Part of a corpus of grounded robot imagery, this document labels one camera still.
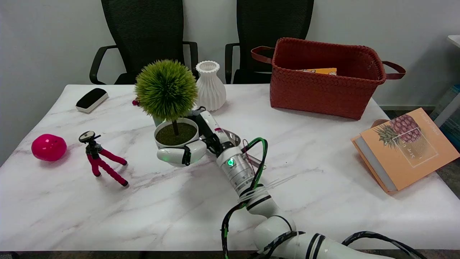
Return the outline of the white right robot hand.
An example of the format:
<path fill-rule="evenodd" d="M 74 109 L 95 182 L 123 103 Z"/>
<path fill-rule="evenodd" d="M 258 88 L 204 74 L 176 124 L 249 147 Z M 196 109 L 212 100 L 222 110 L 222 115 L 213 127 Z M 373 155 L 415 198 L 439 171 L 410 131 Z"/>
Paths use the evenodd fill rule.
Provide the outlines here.
<path fill-rule="evenodd" d="M 193 121 L 197 133 L 192 140 L 179 146 L 165 146 L 157 151 L 157 158 L 174 166 L 189 166 L 199 161 L 207 151 L 219 157 L 236 147 L 227 133 L 207 110 L 200 108 L 189 112 L 186 119 Z"/>

